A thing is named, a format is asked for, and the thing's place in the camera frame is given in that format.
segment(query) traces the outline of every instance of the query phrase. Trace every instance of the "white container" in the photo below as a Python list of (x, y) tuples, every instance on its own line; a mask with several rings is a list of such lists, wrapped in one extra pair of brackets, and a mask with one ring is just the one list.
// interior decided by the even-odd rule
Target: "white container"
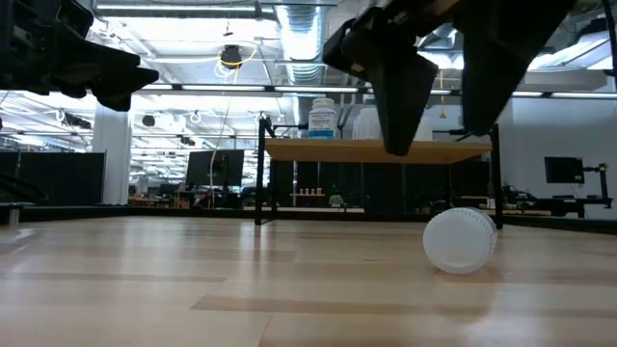
[(310, 139), (335, 139), (338, 113), (335, 101), (327, 98), (315, 99), (308, 114), (308, 137)]
[[(354, 121), (354, 140), (381, 140), (382, 126), (379, 123), (377, 108), (368, 107), (362, 109)], [(422, 117), (417, 127), (414, 141), (433, 141), (433, 122), (428, 117)]]
[(422, 117), (417, 126), (414, 141), (433, 141), (433, 120), (429, 117)]
[(381, 140), (382, 126), (376, 107), (364, 108), (354, 121), (354, 140)]
[(482, 268), (493, 256), (496, 225), (485, 213), (454, 208), (433, 218), (424, 230), (424, 251), (437, 268), (466, 275)]

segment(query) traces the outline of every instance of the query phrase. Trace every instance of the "ductwork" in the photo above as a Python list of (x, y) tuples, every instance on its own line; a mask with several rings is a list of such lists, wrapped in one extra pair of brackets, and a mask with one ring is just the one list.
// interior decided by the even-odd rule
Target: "ductwork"
[[(325, 14), (317, 6), (277, 6), (285, 59), (320, 60), (324, 45)], [(321, 84), (323, 66), (287, 65), (289, 82)]]

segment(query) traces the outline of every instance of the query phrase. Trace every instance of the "computer monitor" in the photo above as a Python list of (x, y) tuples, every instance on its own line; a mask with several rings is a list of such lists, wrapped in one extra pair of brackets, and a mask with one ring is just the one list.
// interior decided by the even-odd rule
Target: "computer monitor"
[(172, 194), (175, 194), (175, 192), (177, 192), (179, 187), (180, 187), (179, 184), (163, 183), (159, 187), (159, 192), (161, 193), (161, 195), (172, 195)]
[(580, 158), (544, 158), (547, 183), (585, 183), (585, 174)]
[[(189, 156), (186, 184), (209, 185), (210, 161), (214, 151), (195, 151)], [(244, 150), (217, 150), (212, 169), (215, 186), (241, 186)]]

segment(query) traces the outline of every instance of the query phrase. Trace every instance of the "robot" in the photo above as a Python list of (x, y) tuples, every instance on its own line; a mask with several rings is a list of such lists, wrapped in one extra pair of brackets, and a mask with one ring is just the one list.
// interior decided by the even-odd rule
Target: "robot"
[(416, 38), (451, 22), (465, 38), (461, 90), (465, 130), (486, 135), (576, 0), (391, 0), (345, 22), (323, 61), (370, 82), (386, 151), (406, 155), (438, 67)]
[(128, 111), (131, 95), (158, 80), (135, 54), (85, 40), (93, 14), (75, 0), (0, 1), (0, 90), (50, 92)]

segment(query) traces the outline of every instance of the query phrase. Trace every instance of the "pillar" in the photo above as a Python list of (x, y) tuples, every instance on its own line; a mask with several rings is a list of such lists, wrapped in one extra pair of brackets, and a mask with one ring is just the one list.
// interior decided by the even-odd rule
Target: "pillar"
[(93, 152), (106, 153), (103, 203), (128, 203), (132, 134), (132, 115), (96, 105)]

